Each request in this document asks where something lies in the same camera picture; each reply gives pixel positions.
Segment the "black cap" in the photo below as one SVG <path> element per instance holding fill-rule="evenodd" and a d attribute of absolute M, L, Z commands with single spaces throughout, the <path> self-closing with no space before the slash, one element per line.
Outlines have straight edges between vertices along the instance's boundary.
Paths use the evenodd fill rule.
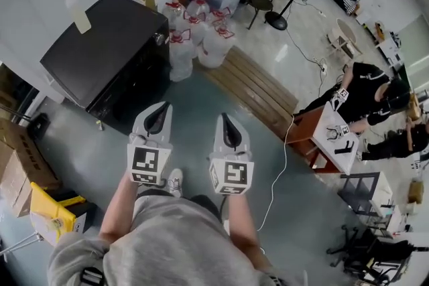
<path fill-rule="evenodd" d="M 401 79 L 393 79 L 384 93 L 384 99 L 389 102 L 391 109 L 400 110 L 410 102 L 410 87 Z"/>

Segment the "floor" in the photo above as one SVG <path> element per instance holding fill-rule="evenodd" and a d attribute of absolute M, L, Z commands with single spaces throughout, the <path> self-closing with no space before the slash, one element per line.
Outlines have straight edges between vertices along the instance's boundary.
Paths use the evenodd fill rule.
<path fill-rule="evenodd" d="M 274 0 L 274 11 L 280 12 L 288 1 Z M 295 0 L 286 10 L 284 17 L 288 18 L 289 33 L 264 24 L 263 13 L 258 15 L 253 27 L 248 30 L 255 13 L 250 6 L 240 7 L 231 22 L 232 30 L 237 36 L 236 44 L 299 99 L 297 110 L 317 98 L 319 88 L 320 94 L 323 94 L 332 87 L 343 74 L 344 65 L 353 63 L 342 52 L 327 56 L 332 48 L 328 44 L 326 34 L 336 25 L 337 18 L 345 21 L 357 37 L 357 45 L 363 54 L 356 57 L 355 61 L 375 64 L 387 75 L 393 76 L 387 62 L 375 49 L 369 34 L 354 17 L 348 17 L 333 0 L 308 0 L 307 4 L 303 4 L 302 0 Z M 320 75 L 320 68 L 316 64 L 305 60 L 294 42 L 309 60 L 326 63 L 326 76 Z M 372 127 L 371 131 L 365 132 L 362 139 L 378 143 L 389 130 L 403 129 L 405 121 L 403 113 L 392 116 Z M 370 161 L 366 164 L 356 161 L 352 173 L 384 171 L 395 194 L 396 203 L 403 206 L 407 203 L 410 181 L 417 176 L 411 168 L 412 162 L 411 157 Z M 324 175 L 321 179 L 335 189 L 340 187 L 337 175 Z"/>
<path fill-rule="evenodd" d="M 284 166 L 283 143 L 197 72 L 174 84 L 164 99 L 174 107 L 171 139 L 174 151 L 166 170 L 173 167 L 184 170 L 187 196 L 208 194 L 220 204 L 221 197 L 212 190 L 206 159 L 212 150 L 217 116 L 226 111 L 248 130 L 256 165 L 248 196 L 259 226 L 270 201 L 271 183 Z M 125 169 L 127 137 L 109 127 L 99 131 L 93 117 L 69 102 L 57 105 L 47 101 L 41 111 L 48 113 L 52 123 L 39 147 L 64 184 L 101 209 L 95 227 L 88 233 L 97 234 L 103 211 Z M 275 202 L 260 232 L 261 245 L 277 268 L 299 275 L 305 269 L 310 285 L 351 285 L 340 267 L 329 267 L 331 259 L 325 251 L 342 242 L 343 224 L 354 226 L 359 221 L 300 157 L 288 148 L 287 152 L 288 168 L 275 187 Z M 5 245 L 31 233 L 28 217 L 13 218 L 1 200 L 0 236 Z M 46 285 L 45 270 L 51 250 L 48 243 L 41 242 L 9 257 L 9 266 L 21 285 Z"/>
<path fill-rule="evenodd" d="M 275 0 L 281 9 L 287 0 Z M 352 18 L 348 18 L 331 0 L 310 0 L 322 11 L 311 6 L 294 4 L 289 15 L 289 32 L 302 51 L 311 59 L 320 60 L 326 55 L 328 42 L 325 35 L 337 17 L 351 25 L 358 37 L 364 55 L 358 58 L 377 64 L 388 71 L 387 64 L 375 52 L 371 40 Z M 289 91 L 300 99 L 298 109 L 317 97 L 320 86 L 318 67 L 304 59 L 293 45 L 286 31 L 277 31 L 263 23 L 262 13 L 252 30 L 248 26 L 253 15 L 249 7 L 237 10 L 232 21 L 236 44 L 275 76 Z M 331 87 L 349 62 L 344 56 L 325 58 L 328 75 L 321 92 Z M 271 197 L 271 183 L 284 167 L 283 143 L 248 111 L 228 98 L 201 74 L 174 84 L 165 95 L 174 105 L 172 127 L 173 156 L 167 170 L 181 167 L 185 171 L 184 193 L 208 194 L 217 204 L 221 198 L 214 194 L 207 173 L 208 154 L 212 149 L 215 121 L 226 111 L 238 119 L 248 130 L 251 150 L 256 164 L 255 180 L 249 191 L 249 201 L 256 224 L 260 224 Z M 106 128 L 99 131 L 95 120 L 82 109 L 66 102 L 62 105 L 50 101 L 42 106 L 51 118 L 51 125 L 39 144 L 44 157 L 65 185 L 97 204 L 101 209 L 95 226 L 88 234 L 97 234 L 103 211 L 119 183 L 125 169 L 126 136 Z M 382 134 L 387 128 L 401 127 L 403 118 L 396 116 L 373 130 Z M 373 133 L 371 141 L 378 140 Z M 286 148 L 288 168 L 275 187 L 275 201 L 267 222 L 260 232 L 261 244 L 272 263 L 281 269 L 300 274 L 308 272 L 310 285 L 351 285 L 341 268 L 329 267 L 330 258 L 325 250 L 343 241 L 341 225 L 359 225 L 357 217 L 336 195 L 332 187 L 337 177 L 320 179 L 302 159 Z M 384 170 L 398 198 L 408 177 L 407 163 L 400 167 L 389 163 L 356 163 L 353 171 Z M 14 218 L 0 199 L 0 236 L 10 246 L 32 233 L 28 218 Z M 9 257 L 9 266 L 21 285 L 46 285 L 46 265 L 52 248 L 45 242 L 17 251 Z"/>

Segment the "gray t-shirt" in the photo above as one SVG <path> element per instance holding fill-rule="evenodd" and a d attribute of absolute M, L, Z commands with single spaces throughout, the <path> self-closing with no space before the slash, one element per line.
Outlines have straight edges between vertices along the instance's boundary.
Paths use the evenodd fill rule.
<path fill-rule="evenodd" d="M 49 285 L 80 285 L 82 270 L 95 265 L 103 266 L 108 286 L 299 285 L 287 273 L 255 270 L 208 210 L 164 196 L 138 199 L 131 232 L 113 244 L 75 232 L 62 236 L 49 262 Z"/>

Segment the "fan base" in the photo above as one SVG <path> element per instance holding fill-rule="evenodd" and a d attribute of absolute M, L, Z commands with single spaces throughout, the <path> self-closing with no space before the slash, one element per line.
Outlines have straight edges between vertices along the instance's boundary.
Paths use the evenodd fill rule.
<path fill-rule="evenodd" d="M 279 13 L 270 11 L 265 14 L 265 20 L 270 24 L 272 27 L 276 28 L 277 30 L 286 30 L 288 28 L 288 22 L 286 19 L 284 19 Z"/>

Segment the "large plastic water jug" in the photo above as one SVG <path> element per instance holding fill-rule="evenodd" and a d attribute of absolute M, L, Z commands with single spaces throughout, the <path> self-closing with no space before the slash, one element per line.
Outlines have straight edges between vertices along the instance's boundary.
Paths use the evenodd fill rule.
<path fill-rule="evenodd" d="M 234 44 L 234 35 L 225 25 L 211 27 L 198 47 L 200 63 L 207 68 L 219 67 Z"/>
<path fill-rule="evenodd" d="M 226 7 L 222 10 L 213 10 L 208 14 L 206 22 L 209 25 L 214 25 L 213 23 L 226 24 L 227 19 L 230 15 L 231 11 L 229 11 L 229 7 Z"/>
<path fill-rule="evenodd" d="M 183 6 L 179 0 L 173 0 L 171 3 L 166 3 L 166 6 L 162 9 L 162 14 L 168 18 L 168 25 L 170 30 L 176 29 L 176 22 L 183 16 L 185 6 Z"/>
<path fill-rule="evenodd" d="M 190 30 L 170 32 L 170 80 L 174 82 L 189 78 L 192 74 L 192 59 L 196 55 L 190 39 Z"/>
<path fill-rule="evenodd" d="M 210 13 L 210 6 L 206 0 L 192 0 L 186 10 L 193 17 L 197 17 L 201 13 L 205 13 L 207 16 Z"/>
<path fill-rule="evenodd" d="M 206 14 L 200 13 L 196 17 L 191 16 L 187 11 L 183 13 L 181 19 L 178 19 L 177 29 L 180 31 L 190 30 L 190 37 L 194 45 L 199 45 L 204 39 L 208 26 L 205 22 Z"/>

